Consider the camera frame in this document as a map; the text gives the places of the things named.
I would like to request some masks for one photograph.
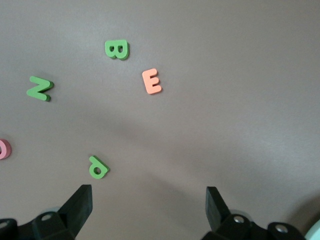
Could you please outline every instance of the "gray surface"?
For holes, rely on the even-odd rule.
[[[256,223],[320,218],[319,1],[0,2],[0,218],[92,184],[77,240],[198,240],[206,186]],[[126,61],[106,40],[126,39]],[[158,70],[148,95],[142,72]],[[30,76],[54,82],[28,97]],[[97,155],[111,172],[89,174]]]

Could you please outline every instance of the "magnetic letter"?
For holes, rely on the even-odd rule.
[[[9,157],[11,154],[10,143],[5,139],[0,139],[0,160]]]
[[[102,179],[107,172],[109,172],[110,168],[104,164],[98,157],[96,156],[91,156],[89,158],[90,162],[92,165],[89,168],[89,172],[91,176],[95,179]]]
[[[51,89],[54,83],[36,76],[31,76],[30,82],[38,84],[38,86],[29,89],[26,91],[26,94],[30,97],[49,102],[51,98],[49,95],[44,94],[44,92]]]
[[[129,56],[129,44],[126,40],[106,41],[105,54],[112,59],[126,60]]]
[[[161,92],[162,88],[159,83],[159,78],[153,77],[158,74],[157,69],[152,68],[142,73],[145,89],[148,94],[156,94]]]

